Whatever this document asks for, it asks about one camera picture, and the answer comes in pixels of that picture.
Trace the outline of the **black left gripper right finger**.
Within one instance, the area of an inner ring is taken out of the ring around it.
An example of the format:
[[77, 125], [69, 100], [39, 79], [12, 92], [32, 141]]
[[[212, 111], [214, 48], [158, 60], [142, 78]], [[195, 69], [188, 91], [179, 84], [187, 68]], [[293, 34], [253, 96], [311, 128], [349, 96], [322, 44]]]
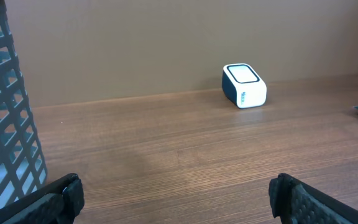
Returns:
[[358, 224], [358, 210], [281, 173], [269, 183], [273, 217], [286, 224]]

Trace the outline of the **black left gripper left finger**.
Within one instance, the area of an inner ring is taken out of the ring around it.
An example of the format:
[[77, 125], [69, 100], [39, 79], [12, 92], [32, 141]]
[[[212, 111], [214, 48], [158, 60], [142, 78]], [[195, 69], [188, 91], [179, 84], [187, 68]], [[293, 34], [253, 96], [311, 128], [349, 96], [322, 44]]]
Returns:
[[70, 173], [0, 209], [0, 223], [72, 224], [84, 205], [81, 179]]

